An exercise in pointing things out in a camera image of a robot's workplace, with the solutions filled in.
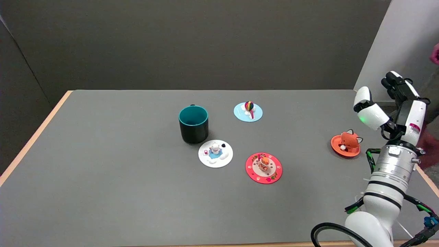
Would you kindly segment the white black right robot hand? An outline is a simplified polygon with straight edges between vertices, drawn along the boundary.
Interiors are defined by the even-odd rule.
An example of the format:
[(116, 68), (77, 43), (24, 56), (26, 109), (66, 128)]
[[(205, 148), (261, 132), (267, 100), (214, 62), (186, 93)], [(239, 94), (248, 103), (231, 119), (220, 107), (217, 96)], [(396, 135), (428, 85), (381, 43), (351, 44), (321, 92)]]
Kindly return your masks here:
[(416, 146), (423, 128), (425, 113), (430, 100), (420, 97), (409, 78), (403, 78), (395, 71), (386, 73), (381, 80), (382, 86), (391, 99), (395, 101), (395, 116), (387, 115), (372, 100), (367, 86), (356, 91), (353, 110), (359, 120), (374, 131), (381, 131), (388, 142), (402, 141)]

